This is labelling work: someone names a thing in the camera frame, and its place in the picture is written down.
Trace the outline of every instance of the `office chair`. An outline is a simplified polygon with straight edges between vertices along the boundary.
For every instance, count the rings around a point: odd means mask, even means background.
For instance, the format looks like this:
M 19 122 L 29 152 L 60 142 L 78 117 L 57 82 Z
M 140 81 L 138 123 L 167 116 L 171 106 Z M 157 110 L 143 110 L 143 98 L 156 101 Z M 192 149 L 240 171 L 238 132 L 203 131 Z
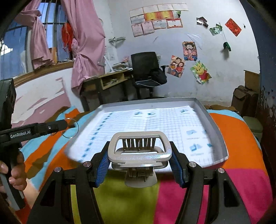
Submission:
M 150 97 L 146 99 L 157 99 L 164 97 L 153 97 L 153 88 L 161 84 L 154 81 L 151 77 L 153 70 L 159 70 L 159 64 L 155 52 L 142 52 L 131 55 L 133 67 L 133 86 L 137 92 L 138 100 L 141 100 L 140 88 L 147 88 L 150 91 Z M 163 65 L 163 73 L 168 65 Z

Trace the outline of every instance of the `wooden desk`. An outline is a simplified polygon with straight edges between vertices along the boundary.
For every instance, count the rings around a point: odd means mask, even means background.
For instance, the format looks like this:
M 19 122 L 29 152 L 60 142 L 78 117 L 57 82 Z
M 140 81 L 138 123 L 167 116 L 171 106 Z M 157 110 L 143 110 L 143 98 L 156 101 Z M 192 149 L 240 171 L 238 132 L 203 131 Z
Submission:
M 133 71 L 131 70 L 122 70 L 122 71 L 117 71 L 109 74 L 104 74 L 97 77 L 92 77 L 90 79 L 85 80 L 83 82 L 83 85 L 80 91 L 80 99 L 81 99 L 81 103 L 83 105 L 84 111 L 89 111 L 89 106 L 88 106 L 87 99 L 85 97 L 85 93 L 89 92 L 91 94 L 97 94 L 98 99 L 100 101 L 100 105 L 102 105 L 102 104 L 105 104 L 105 101 L 102 95 L 103 91 L 120 83 L 124 93 L 124 101 L 128 101 L 128 93 L 126 90 L 125 81 L 132 79 L 132 73 Z M 109 79 L 117 79 L 118 81 L 113 84 L 105 85 L 105 82 L 108 81 Z

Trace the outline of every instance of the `colorful blanket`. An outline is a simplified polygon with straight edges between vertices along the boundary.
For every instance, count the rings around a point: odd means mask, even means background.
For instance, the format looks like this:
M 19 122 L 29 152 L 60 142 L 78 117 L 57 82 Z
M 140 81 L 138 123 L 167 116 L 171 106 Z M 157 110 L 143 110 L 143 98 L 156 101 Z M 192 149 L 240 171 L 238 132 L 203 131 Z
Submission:
M 81 117 L 82 126 L 93 112 Z M 229 159 L 216 167 L 223 167 L 235 184 L 255 224 L 272 202 L 272 191 L 267 171 L 262 160 L 262 152 L 246 123 L 231 111 L 212 111 L 210 115 L 218 125 L 229 151 Z M 70 108 L 61 113 L 57 120 L 75 118 L 79 112 Z M 41 189 L 57 166 L 63 169 L 76 167 L 76 162 L 68 159 L 64 149 L 68 139 L 57 133 L 29 141 L 23 148 L 29 187 Z M 171 174 L 158 174 L 158 183 L 148 188 L 130 188 L 124 184 L 124 173 L 109 171 L 103 184 L 94 189 L 98 206 L 105 224 L 173 224 L 180 211 L 185 195 L 175 183 Z M 204 223 L 208 201 L 208 186 L 204 187 L 203 201 L 198 223 Z M 30 207 L 17 215 L 26 222 Z

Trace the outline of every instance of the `suitcase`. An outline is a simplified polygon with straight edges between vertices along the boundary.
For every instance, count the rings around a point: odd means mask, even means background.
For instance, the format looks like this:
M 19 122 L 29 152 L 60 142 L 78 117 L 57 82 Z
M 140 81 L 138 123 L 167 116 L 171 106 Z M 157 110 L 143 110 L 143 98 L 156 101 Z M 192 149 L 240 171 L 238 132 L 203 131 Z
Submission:
M 259 94 L 247 89 L 244 86 L 238 86 L 234 90 L 231 106 L 239 111 L 241 117 L 255 117 Z

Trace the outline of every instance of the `blue textured grip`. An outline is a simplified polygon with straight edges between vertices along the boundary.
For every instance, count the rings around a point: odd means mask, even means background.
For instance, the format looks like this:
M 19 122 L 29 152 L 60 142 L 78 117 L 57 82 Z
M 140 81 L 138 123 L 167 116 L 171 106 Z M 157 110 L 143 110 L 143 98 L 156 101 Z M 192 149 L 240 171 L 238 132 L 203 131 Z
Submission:
M 101 183 L 103 183 L 105 176 L 108 171 L 108 167 L 110 164 L 110 160 L 108 159 L 107 151 L 104 154 L 104 157 L 97 169 L 97 179 L 95 181 L 96 187 L 99 187 Z
M 182 172 L 182 168 L 181 168 L 179 162 L 176 159 L 174 152 L 172 152 L 172 157 L 170 158 L 169 163 L 170 163 L 176 183 L 178 183 L 179 186 L 183 188 L 183 186 L 185 184 L 185 182 L 183 180 L 183 172 Z

